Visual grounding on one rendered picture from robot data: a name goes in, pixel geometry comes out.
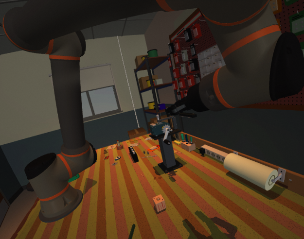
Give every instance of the red pegboard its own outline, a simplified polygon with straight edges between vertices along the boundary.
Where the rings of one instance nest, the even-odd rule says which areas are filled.
[[[282,33],[285,32],[290,32],[290,24],[289,24],[289,17],[295,13],[297,13],[297,11],[302,11],[304,10],[304,0],[300,0],[298,2],[293,3],[290,6],[286,6],[284,4],[284,0],[282,0],[282,9],[281,12],[275,14],[275,18],[279,19],[280,21],[280,25],[281,25],[281,31]],[[190,26],[190,28],[193,27],[194,24],[199,23],[200,24],[200,28],[201,28],[201,33],[202,36],[199,39],[194,39],[190,42],[185,42],[184,39],[184,33],[183,31],[181,32],[180,35],[177,36],[176,39],[180,40],[180,47],[181,50],[188,50],[188,58],[192,59],[192,58],[196,58],[197,59],[197,55],[193,56],[191,55],[191,51],[190,51],[190,45],[192,43],[195,44],[195,49],[196,49],[196,53],[200,53],[214,45],[216,45],[215,39],[206,23],[206,19],[201,16],[200,18],[198,18],[195,22],[193,22]],[[304,34],[297,36],[299,42],[304,42]],[[181,55],[179,54],[179,63],[175,64],[176,67],[179,67],[181,64],[185,63],[187,65],[188,62],[183,62]],[[193,73],[187,73],[184,75],[185,78],[185,85],[186,88],[184,88],[183,90],[186,90],[189,88],[188,83],[187,83],[187,76],[189,75],[195,75],[199,73],[200,71],[195,71]],[[301,92],[299,92],[297,95],[293,95],[293,96],[289,96],[289,97],[285,97],[285,98],[281,98],[278,99],[277,101],[267,101],[267,102],[260,102],[257,104],[281,104],[281,105],[304,105],[304,87],[301,90]]]

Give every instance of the striped tabletop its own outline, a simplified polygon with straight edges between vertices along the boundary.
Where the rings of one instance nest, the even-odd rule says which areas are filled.
[[[304,197],[279,185],[270,191],[226,170],[222,163],[173,144],[183,167],[165,174],[158,141],[137,137],[139,162],[122,150],[98,149],[98,160],[70,184],[83,192],[79,207],[63,219],[41,222],[36,200],[16,239],[304,239]],[[112,165],[114,158],[121,159]],[[166,209],[157,212],[161,194]]]

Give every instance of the roll of tape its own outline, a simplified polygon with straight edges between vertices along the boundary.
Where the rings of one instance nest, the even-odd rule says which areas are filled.
[[[226,156],[224,168],[266,191],[274,186],[271,180],[278,176],[277,170],[236,154]]]

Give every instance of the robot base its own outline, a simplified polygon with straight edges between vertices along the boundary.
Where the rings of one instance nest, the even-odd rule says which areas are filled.
[[[176,162],[176,165],[169,167],[169,168],[167,168],[163,162],[159,163],[158,166],[161,168],[161,170],[164,171],[164,173],[168,173],[168,172],[174,171],[176,169],[179,169],[180,167],[183,167],[183,165],[180,162],[178,162],[176,159],[175,159],[175,162]]]
[[[55,222],[55,221],[57,221],[57,220],[60,220],[60,219],[62,219],[62,218],[64,218],[64,217],[66,217],[66,216],[69,215],[71,212],[73,212],[73,211],[80,205],[80,203],[82,202],[82,199],[83,199],[83,193],[81,192],[81,190],[76,189],[76,191],[77,191],[77,193],[78,193],[78,198],[77,198],[77,200],[75,201],[73,207],[72,207],[69,211],[66,211],[66,212],[64,212],[64,213],[62,213],[61,215],[58,215],[58,216],[56,216],[56,217],[47,218],[47,217],[45,217],[45,216],[42,214],[42,212],[41,212],[41,210],[40,210],[40,212],[39,212],[39,218],[40,218],[40,220],[41,220],[42,222]]]

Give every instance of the white cord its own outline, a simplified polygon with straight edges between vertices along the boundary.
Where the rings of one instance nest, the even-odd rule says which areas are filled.
[[[139,121],[137,120],[137,115],[136,115],[136,111],[135,111],[135,106],[134,106],[134,102],[133,102],[133,97],[132,97],[132,93],[131,93],[131,88],[129,87],[129,82],[128,82],[128,78],[127,78],[127,73],[126,73],[125,64],[124,64],[123,55],[122,55],[122,50],[121,50],[120,41],[119,41],[119,36],[117,36],[117,41],[118,41],[119,47],[120,47],[120,52],[121,52],[121,57],[122,57],[122,61],[123,61],[125,76],[126,76],[126,80],[127,80],[127,85],[128,85],[128,89],[129,89],[129,94],[131,95],[131,100],[132,100],[132,104],[133,104],[133,108],[134,108],[134,113],[135,113],[135,117],[136,117],[137,126],[140,127]]]

